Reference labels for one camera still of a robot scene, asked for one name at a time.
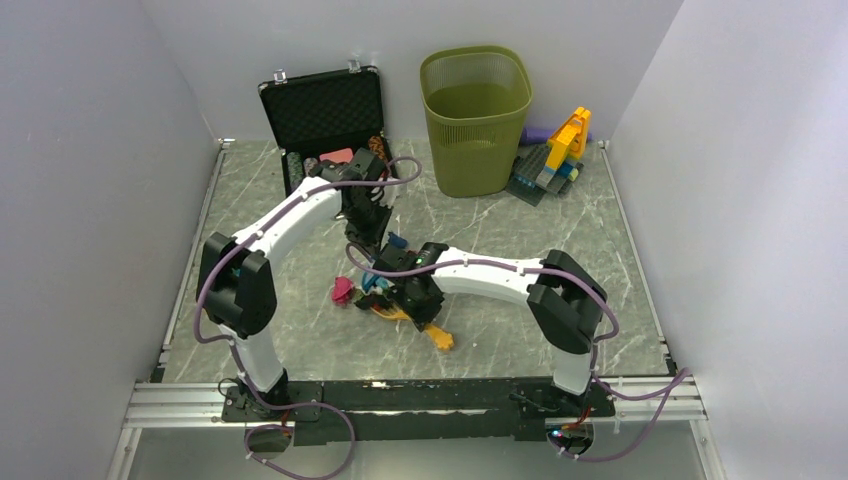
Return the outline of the blue hand brush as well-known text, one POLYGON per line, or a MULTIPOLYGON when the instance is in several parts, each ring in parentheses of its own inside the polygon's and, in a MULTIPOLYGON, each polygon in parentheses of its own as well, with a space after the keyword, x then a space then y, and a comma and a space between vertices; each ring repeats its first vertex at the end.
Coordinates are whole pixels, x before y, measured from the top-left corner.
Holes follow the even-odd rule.
POLYGON ((390 245, 392 245, 396 248, 399 248, 399 249, 407 249, 408 248, 408 241, 406 239, 404 239, 403 237, 399 236, 398 234, 394 233, 394 232, 388 233, 387 242, 390 245))

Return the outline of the orange slotted scoop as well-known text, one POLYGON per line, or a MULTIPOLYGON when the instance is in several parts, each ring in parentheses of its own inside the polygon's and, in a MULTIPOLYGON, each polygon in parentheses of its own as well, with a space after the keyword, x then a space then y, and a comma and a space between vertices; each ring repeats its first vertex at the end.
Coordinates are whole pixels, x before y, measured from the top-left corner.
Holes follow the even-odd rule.
POLYGON ((385 320, 395 323, 406 322, 412 324, 419 332, 424 333, 439 351, 446 352, 455 347, 455 340, 450 332, 434 325, 432 322, 417 323, 399 307, 374 305, 370 307, 370 310, 385 320))

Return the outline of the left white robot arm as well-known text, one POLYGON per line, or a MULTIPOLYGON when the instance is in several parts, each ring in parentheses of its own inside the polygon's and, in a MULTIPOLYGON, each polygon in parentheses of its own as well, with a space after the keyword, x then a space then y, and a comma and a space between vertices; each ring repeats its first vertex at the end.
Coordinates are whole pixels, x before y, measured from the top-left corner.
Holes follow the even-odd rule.
POLYGON ((204 243, 197 281, 197 315, 206 315, 236 363, 248 407, 264 420, 290 401, 288 374, 269 325, 278 305, 273 269, 320 224, 346 221, 347 239, 368 252, 380 249, 391 217, 394 166, 361 148, 347 163, 321 161, 259 220, 204 243))

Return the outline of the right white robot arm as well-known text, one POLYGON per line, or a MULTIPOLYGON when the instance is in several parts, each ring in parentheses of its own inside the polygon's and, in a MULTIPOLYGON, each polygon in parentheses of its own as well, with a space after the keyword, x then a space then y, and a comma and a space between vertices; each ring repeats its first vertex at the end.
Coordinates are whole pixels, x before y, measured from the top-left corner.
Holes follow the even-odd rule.
POLYGON ((385 278, 387 296, 423 329, 447 295, 473 295, 529 311, 552 348, 553 406, 572 416, 586 407, 596 329, 606 293, 567 253, 506 259, 428 242, 418 251, 387 244, 362 270, 385 278))

